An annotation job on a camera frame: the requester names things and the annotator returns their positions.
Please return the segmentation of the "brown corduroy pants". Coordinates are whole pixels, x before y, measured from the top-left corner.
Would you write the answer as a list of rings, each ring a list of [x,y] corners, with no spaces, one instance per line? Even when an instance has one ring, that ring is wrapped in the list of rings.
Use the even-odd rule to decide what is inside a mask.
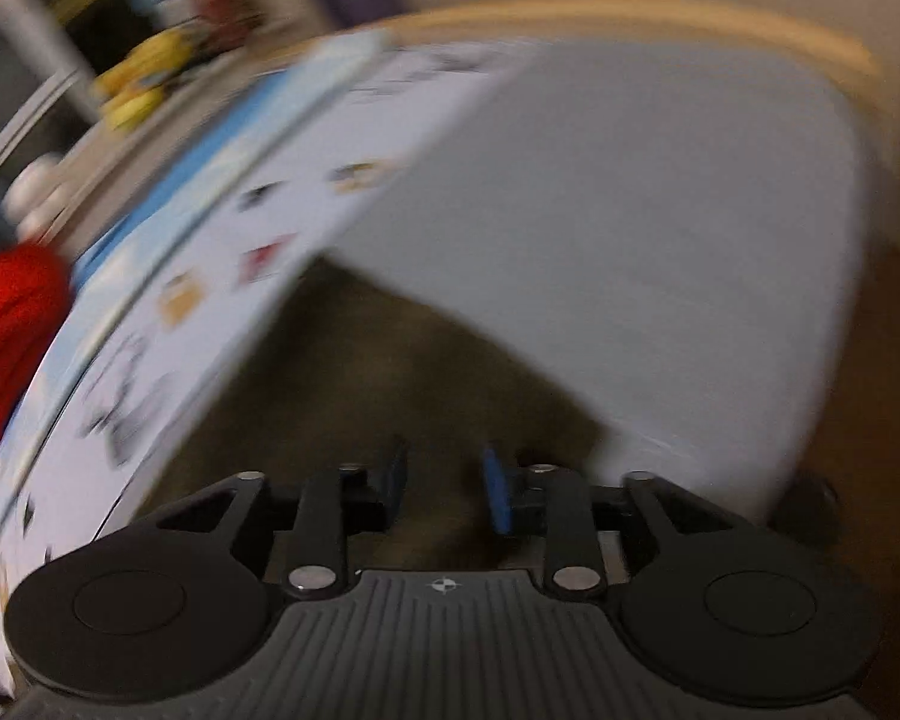
[[[290,486],[325,468],[382,465],[404,447],[397,522],[354,538],[352,566],[486,571],[515,564],[523,544],[494,533],[484,450],[583,468],[605,436],[572,395],[497,344],[320,259],[139,509],[238,472]]]

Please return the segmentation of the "red folded blanket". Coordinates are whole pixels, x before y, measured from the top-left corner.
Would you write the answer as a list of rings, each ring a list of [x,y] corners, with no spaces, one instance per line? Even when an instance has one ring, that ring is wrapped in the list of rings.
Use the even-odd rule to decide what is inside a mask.
[[[0,252],[0,442],[73,302],[66,262],[43,245]]]

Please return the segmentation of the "printed fashion home bedsheet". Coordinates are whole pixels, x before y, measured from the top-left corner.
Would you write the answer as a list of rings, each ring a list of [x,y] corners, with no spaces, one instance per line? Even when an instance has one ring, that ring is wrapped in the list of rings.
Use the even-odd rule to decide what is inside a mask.
[[[532,39],[388,44],[176,244],[0,509],[0,695],[14,689],[2,617],[17,584],[133,515],[313,255],[537,52]]]

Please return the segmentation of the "blue white patterned sheet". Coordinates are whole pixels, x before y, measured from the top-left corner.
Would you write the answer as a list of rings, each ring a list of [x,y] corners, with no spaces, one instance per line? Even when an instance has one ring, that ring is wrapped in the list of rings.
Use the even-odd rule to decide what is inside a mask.
[[[183,160],[167,201],[115,242],[110,257],[82,284],[71,309],[7,421],[0,442],[0,509],[27,478],[38,450],[91,360],[172,249],[320,104],[355,82],[390,44],[381,29],[325,37],[279,71]]]

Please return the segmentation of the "white plush toy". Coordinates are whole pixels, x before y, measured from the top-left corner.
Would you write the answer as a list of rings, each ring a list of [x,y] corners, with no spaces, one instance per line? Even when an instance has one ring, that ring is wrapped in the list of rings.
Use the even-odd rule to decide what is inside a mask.
[[[68,189],[59,178],[59,163],[59,154],[38,156],[4,193],[1,210],[19,241],[40,238],[66,210]]]

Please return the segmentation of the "yellow plush toys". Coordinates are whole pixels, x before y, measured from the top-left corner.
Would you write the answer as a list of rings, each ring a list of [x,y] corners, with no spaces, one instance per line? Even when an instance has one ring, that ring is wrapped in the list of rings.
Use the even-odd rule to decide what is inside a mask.
[[[112,132],[133,130],[167,99],[167,88],[198,57],[199,41],[183,28],[164,29],[98,75],[94,93]]]

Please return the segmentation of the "dark red cushion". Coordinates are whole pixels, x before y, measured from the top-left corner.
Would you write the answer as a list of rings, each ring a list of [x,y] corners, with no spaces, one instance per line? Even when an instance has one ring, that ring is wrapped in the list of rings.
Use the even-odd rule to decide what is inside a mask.
[[[208,46],[217,52],[242,47],[263,26],[265,14],[256,0],[193,0],[196,15],[209,29]]]

